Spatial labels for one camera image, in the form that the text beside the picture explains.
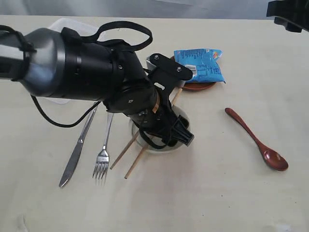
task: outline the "brown spoon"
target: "brown spoon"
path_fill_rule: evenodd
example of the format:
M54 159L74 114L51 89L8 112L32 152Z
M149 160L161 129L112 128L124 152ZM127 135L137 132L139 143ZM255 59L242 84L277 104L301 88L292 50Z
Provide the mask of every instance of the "brown spoon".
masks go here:
M253 138L259 150L262 154L262 157L265 163L278 171L285 171L288 169L289 165L285 159L279 155L274 150L270 149L269 147L265 146L261 141L259 141L256 136L252 133L246 123L241 119L241 117L231 108L225 108L225 112L230 115L233 119L235 119L246 131L247 133Z

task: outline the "knife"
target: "knife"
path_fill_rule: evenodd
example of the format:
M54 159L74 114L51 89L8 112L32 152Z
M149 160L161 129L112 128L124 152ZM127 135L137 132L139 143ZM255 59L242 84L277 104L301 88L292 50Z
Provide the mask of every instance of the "knife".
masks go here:
M79 139L77 141L77 144L72 152L72 155L69 159L69 162L66 166L66 169L64 170L64 173L62 175L62 178L60 180L60 183L59 183L59 187L62 188L64 187L68 181L71 179L74 171L75 171L75 168L77 166L77 163L78 163L78 160L79 160L79 157L81 156L81 152L82 152L82 148L83 148L83 145L84 145L84 140L85 140L85 137L87 135L87 132L89 130L89 127L90 127L90 124L93 120L93 117L97 111L97 108L98 108L98 105L96 106L96 108L94 108L91 113L89 114L88 118L87 118L87 121L84 125L84 128L82 130L82 133L81 135L79 136Z

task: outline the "clear plastic container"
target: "clear plastic container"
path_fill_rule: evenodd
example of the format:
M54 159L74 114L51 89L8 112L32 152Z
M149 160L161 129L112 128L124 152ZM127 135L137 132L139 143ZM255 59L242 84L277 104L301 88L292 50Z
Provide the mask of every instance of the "clear plastic container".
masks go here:
M79 21L70 19L70 18L61 18L58 19L55 23L53 23L51 26L48 28L51 30L55 30L58 32L61 32L62 29L66 28L71 28L75 31L77 31L81 36L88 36L88 35L93 35L94 33L97 32L98 27L94 27L85 23L81 23ZM104 34L105 32L101 33L98 40L103 41L104 40ZM66 104L70 101L70 99L61 99L61 98L46 98L54 103L57 104Z

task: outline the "snack package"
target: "snack package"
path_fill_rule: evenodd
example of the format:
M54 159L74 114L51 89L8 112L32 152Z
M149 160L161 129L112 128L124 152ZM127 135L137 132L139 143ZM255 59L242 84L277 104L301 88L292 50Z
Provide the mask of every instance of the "snack package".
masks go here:
M177 63L189 68L193 77L187 83L225 82L217 60L222 51L216 49L192 49L174 51Z

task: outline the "white wall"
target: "white wall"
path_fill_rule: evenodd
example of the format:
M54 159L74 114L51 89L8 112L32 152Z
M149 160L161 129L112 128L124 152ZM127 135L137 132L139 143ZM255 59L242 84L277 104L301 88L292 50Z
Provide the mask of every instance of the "white wall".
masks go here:
M269 1L0 0L0 14L265 19Z

